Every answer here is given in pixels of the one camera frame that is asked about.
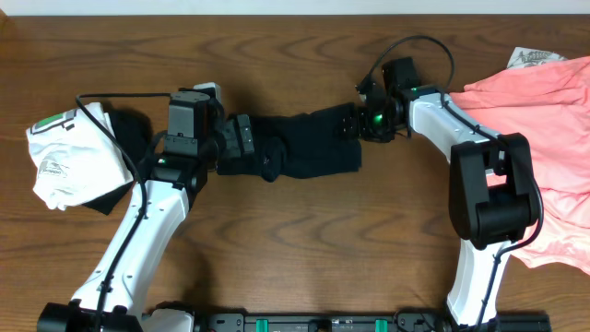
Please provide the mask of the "black t-shirt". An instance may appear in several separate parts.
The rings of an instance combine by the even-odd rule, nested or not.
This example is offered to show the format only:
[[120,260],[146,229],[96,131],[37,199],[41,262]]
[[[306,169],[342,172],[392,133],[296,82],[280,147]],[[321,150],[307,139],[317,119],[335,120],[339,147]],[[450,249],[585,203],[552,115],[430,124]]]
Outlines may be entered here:
[[219,175],[255,175],[269,183],[356,172],[361,144],[344,132],[353,103],[294,116],[252,116],[254,153],[218,162]]

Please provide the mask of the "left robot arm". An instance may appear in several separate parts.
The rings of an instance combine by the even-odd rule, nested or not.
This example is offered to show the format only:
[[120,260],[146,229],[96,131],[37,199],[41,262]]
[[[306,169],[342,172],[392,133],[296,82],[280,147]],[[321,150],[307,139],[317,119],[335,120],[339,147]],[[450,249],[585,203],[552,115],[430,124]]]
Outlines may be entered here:
[[216,119],[201,137],[156,134],[143,160],[124,218],[94,273],[67,304],[49,302],[37,321],[41,332],[205,331],[207,319],[181,302],[145,310],[148,288],[172,235],[207,182],[209,164],[254,152],[246,115]]

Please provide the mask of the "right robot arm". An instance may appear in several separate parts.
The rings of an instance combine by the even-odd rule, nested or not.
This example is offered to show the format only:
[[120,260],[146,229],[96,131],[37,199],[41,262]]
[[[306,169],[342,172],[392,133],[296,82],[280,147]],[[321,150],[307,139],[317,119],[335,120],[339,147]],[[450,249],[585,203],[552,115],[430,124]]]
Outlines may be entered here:
[[398,130],[425,136],[449,163],[449,217],[461,240],[445,315],[416,313],[431,331],[523,331],[544,327],[530,316],[504,319],[496,310],[502,275],[513,251],[536,238],[543,225],[542,199],[530,146],[467,115],[435,86],[408,81],[387,88],[369,77],[356,87],[362,105],[346,119],[344,133],[386,143]]

